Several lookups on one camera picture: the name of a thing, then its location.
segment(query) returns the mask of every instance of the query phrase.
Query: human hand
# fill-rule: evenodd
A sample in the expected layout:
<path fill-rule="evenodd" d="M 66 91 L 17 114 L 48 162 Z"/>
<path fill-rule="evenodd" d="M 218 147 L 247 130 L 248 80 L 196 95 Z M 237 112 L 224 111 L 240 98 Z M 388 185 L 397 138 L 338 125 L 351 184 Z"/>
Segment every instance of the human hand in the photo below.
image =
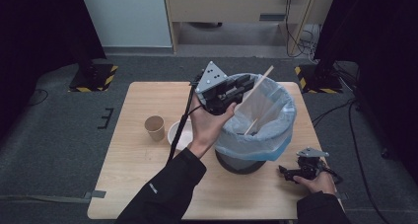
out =
<path fill-rule="evenodd" d="M 234 116 L 236 103 L 230 104 L 225 113 L 213 115 L 204 108 L 199 108 L 190 114 L 191 125 L 193 129 L 193 140 L 189 144 L 189 150 L 201 158 L 209 148 L 215 143 L 224 124 Z M 200 106 L 200 101 L 196 94 L 191 101 L 191 109 Z"/>
<path fill-rule="evenodd" d="M 305 187 L 307 187 L 310 192 L 319 192 L 330 193 L 335 195 L 335 184 L 332 179 L 332 175 L 328 172 L 321 172 L 313 180 L 307 180 L 302 177 L 293 176 L 293 180 Z"/>

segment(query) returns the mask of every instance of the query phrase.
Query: black jacket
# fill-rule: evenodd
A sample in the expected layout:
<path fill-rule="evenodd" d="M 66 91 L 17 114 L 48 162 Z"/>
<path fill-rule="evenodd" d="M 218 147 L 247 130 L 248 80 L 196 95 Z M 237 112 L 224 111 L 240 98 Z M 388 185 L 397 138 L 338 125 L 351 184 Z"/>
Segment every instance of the black jacket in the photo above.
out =
<path fill-rule="evenodd" d="M 206 167 L 185 148 L 141 188 L 115 223 L 179 223 L 205 173 Z M 298 224 L 350 223 L 332 194 L 311 194 L 297 208 Z"/>

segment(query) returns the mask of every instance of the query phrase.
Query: gray carpet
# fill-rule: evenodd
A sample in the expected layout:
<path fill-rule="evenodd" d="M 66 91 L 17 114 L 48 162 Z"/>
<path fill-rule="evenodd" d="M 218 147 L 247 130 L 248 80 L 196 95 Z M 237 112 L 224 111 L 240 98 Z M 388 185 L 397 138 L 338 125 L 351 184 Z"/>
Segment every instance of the gray carpet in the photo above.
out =
<path fill-rule="evenodd" d="M 0 145 L 0 195 L 56 195 L 83 197 L 94 190 L 107 147 L 129 84 L 135 81 L 188 81 L 210 60 L 228 75 L 269 75 L 276 81 L 298 82 L 294 67 L 306 59 L 122 57 L 110 60 L 119 66 L 108 91 L 69 93 L 76 65 L 45 74 L 9 136 Z M 353 98 L 343 94 L 303 94 L 311 118 Z M 98 129 L 114 108 L 107 129 Z M 377 207 L 390 223 L 418 223 L 418 188 L 401 163 L 380 156 L 381 145 L 361 112 L 352 110 L 360 157 Z M 372 207 L 359 171 L 350 133 L 348 107 L 327 115 L 315 128 L 331 168 L 344 178 L 337 186 L 349 195 L 343 205 L 353 223 L 383 223 Z M 0 201 L 0 223 L 112 223 L 90 220 L 88 204 L 39 201 Z"/>

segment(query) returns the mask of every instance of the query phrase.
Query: clear plastic bag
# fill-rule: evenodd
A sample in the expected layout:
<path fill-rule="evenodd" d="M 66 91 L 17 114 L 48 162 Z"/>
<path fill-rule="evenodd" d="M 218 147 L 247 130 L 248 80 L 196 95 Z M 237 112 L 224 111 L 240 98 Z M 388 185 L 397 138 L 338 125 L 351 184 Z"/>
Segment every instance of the clear plastic bag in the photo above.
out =
<path fill-rule="evenodd" d="M 230 77 L 235 79 L 242 75 Z M 251 77 L 255 77 L 256 83 L 262 75 L 252 74 Z M 254 92 L 245 93 L 234 117 L 224 125 L 215 149 L 232 158 L 275 161 L 292 139 L 296 114 L 295 102 L 289 92 L 265 78 Z"/>

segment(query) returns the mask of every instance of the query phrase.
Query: paper cup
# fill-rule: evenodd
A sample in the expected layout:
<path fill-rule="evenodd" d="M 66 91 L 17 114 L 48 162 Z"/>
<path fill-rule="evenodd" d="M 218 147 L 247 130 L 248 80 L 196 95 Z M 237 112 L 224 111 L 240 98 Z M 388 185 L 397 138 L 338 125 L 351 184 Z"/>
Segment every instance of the paper cup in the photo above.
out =
<path fill-rule="evenodd" d="M 154 141 L 160 141 L 164 138 L 164 120 L 158 115 L 153 115 L 145 120 L 145 128 L 148 134 L 154 139 Z"/>

